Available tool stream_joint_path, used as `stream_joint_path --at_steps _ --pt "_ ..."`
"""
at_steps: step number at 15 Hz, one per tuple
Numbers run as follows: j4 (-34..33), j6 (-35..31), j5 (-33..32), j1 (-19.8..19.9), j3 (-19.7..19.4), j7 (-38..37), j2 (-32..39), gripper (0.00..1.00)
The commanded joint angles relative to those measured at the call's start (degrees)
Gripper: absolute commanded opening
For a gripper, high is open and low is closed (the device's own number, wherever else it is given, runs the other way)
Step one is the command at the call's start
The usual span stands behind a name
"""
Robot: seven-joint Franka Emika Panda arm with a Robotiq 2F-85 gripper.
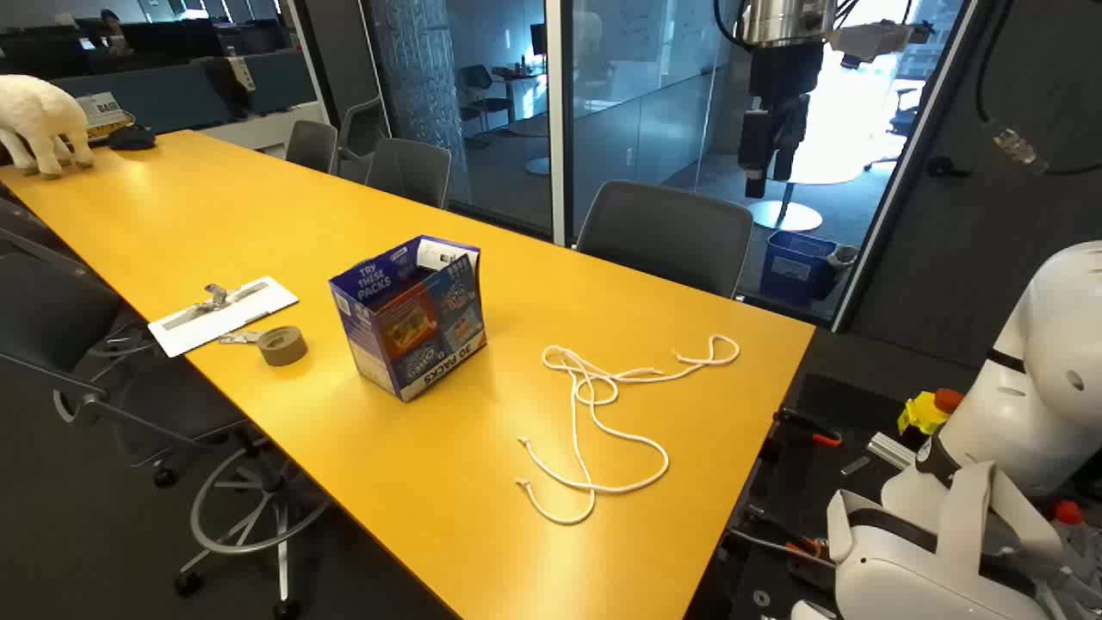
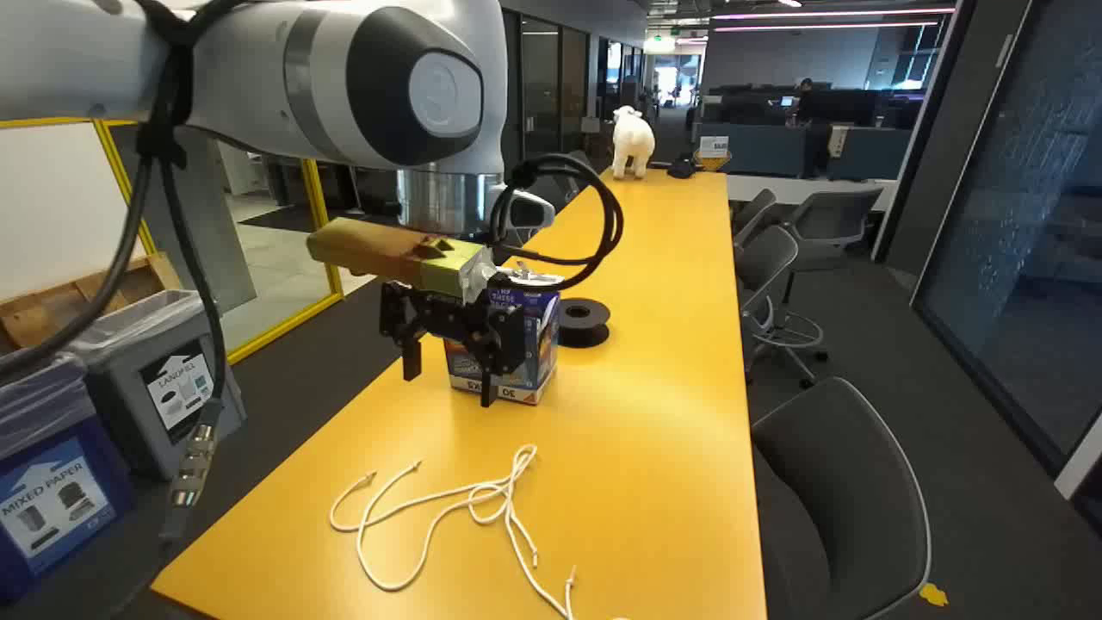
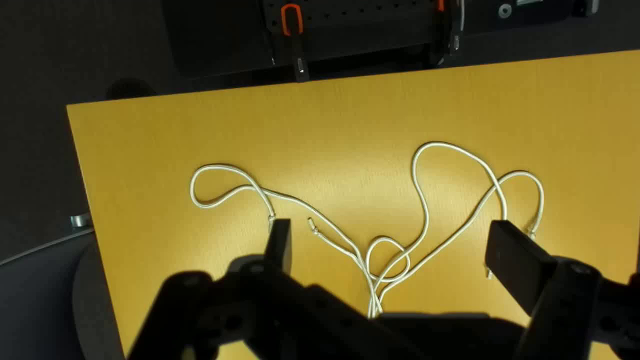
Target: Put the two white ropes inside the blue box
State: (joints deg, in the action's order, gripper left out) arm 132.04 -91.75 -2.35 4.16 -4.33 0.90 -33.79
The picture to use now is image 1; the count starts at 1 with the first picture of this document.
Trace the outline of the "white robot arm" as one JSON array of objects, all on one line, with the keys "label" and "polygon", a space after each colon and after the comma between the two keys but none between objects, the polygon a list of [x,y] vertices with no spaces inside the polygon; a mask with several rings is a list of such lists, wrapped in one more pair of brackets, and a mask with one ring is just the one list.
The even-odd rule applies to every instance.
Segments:
[{"label": "white robot arm", "polygon": [[964,391],[923,464],[997,464],[1058,494],[1102,446],[1102,199],[1092,179],[1001,166],[964,119],[977,54],[955,52],[907,147],[851,305],[817,334],[828,362]]}]

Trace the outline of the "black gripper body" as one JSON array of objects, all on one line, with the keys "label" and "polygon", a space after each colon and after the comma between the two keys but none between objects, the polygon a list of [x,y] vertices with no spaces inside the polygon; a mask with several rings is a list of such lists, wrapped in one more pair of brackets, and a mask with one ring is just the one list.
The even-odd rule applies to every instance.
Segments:
[{"label": "black gripper body", "polygon": [[748,173],[748,197],[761,197],[765,179],[785,184],[792,175],[818,65],[818,42],[750,52],[750,109],[743,115],[735,152],[735,166]]}]

